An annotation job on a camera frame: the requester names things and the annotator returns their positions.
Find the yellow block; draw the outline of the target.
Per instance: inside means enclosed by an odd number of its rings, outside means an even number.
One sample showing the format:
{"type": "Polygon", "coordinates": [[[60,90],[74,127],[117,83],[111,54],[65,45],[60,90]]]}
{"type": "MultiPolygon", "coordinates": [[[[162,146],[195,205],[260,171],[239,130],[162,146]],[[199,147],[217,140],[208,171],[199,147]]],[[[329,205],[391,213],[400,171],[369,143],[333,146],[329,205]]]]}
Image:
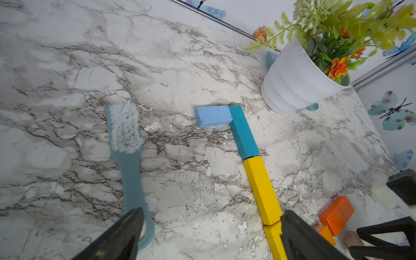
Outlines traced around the yellow block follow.
{"type": "Polygon", "coordinates": [[[262,157],[252,157],[243,161],[257,207],[264,225],[280,221],[283,213],[276,197],[262,157]]]}
{"type": "Polygon", "coordinates": [[[265,225],[263,227],[272,255],[275,260],[287,260],[287,255],[282,242],[282,223],[276,222],[273,225],[265,225]]]}

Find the teal block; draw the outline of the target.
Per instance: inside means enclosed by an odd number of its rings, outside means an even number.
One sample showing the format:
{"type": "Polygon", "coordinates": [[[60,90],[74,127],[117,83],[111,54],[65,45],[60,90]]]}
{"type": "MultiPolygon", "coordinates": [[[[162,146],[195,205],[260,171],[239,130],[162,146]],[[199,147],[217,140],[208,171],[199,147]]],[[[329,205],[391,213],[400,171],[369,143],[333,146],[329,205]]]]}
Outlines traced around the teal block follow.
{"type": "Polygon", "coordinates": [[[242,160],[259,155],[259,149],[242,107],[240,105],[229,106],[229,110],[232,116],[230,128],[242,160]]]}

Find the natural wood printed block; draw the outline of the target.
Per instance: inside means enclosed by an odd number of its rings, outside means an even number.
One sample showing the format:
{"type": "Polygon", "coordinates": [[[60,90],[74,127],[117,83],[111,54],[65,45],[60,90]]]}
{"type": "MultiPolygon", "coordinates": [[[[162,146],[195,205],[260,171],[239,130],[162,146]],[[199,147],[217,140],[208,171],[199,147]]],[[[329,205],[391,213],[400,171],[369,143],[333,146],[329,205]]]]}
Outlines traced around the natural wood printed block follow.
{"type": "Polygon", "coordinates": [[[350,250],[353,246],[365,247],[364,242],[355,231],[347,231],[344,235],[344,244],[350,250]]]}

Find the light blue block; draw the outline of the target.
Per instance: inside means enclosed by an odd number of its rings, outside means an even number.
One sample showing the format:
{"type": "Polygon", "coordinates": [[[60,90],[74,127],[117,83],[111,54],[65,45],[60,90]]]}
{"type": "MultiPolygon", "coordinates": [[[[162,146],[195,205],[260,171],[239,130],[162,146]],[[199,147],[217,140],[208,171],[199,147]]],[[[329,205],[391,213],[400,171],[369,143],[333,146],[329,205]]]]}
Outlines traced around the light blue block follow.
{"type": "Polygon", "coordinates": [[[197,107],[195,117],[199,128],[228,125],[233,121],[228,106],[197,107]]]}

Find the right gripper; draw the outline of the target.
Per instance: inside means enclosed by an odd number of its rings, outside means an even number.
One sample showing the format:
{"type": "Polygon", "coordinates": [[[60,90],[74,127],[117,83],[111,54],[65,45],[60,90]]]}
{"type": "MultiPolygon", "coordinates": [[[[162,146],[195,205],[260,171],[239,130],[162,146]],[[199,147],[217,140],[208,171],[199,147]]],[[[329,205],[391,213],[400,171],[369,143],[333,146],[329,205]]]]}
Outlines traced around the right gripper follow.
{"type": "MultiPolygon", "coordinates": [[[[408,206],[416,204],[416,172],[412,169],[400,171],[389,177],[386,184],[396,195],[398,195],[408,206]]],[[[385,242],[373,235],[403,232],[408,242],[416,241],[416,221],[411,217],[405,217],[394,221],[360,227],[357,234],[366,242],[385,242]]],[[[370,257],[379,260],[415,260],[416,252],[408,246],[383,246],[383,247],[360,247],[349,248],[351,256],[355,260],[369,260],[370,257]]]]}

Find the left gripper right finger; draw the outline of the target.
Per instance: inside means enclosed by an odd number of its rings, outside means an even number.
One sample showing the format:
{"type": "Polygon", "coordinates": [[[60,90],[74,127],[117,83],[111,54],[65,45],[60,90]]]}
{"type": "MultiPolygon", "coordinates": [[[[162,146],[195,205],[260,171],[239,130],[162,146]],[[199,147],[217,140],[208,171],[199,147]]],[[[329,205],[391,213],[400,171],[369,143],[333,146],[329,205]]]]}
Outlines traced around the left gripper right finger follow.
{"type": "Polygon", "coordinates": [[[281,218],[281,240],[289,260],[346,260],[347,257],[319,235],[295,212],[281,218]]]}

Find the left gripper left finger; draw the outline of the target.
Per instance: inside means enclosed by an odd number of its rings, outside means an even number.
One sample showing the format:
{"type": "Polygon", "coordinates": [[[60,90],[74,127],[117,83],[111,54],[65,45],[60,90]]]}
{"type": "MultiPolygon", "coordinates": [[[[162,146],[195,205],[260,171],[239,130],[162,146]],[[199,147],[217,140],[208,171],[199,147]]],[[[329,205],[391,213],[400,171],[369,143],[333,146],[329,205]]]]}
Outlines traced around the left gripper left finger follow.
{"type": "Polygon", "coordinates": [[[143,209],[132,209],[73,260],[135,260],[143,225],[143,209]]]}

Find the amber orange block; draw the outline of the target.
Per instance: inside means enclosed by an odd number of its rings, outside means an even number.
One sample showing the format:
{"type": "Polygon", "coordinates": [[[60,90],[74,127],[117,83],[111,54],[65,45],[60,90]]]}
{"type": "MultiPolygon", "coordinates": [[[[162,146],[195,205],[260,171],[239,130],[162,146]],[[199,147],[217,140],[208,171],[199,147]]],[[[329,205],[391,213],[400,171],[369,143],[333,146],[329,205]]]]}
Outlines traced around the amber orange block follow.
{"type": "Polygon", "coordinates": [[[330,243],[332,246],[336,246],[335,239],[329,229],[326,225],[317,225],[315,228],[315,231],[319,233],[328,243],[330,243]]]}

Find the red orange block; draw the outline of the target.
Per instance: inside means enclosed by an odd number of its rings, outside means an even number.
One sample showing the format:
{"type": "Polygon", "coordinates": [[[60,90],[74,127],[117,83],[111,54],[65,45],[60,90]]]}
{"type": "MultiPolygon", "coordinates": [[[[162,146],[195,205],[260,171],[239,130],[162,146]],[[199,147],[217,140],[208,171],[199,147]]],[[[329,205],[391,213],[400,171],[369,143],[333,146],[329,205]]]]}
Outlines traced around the red orange block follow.
{"type": "Polygon", "coordinates": [[[340,196],[319,217],[321,223],[329,228],[333,236],[337,236],[355,212],[346,196],[340,196]]]}

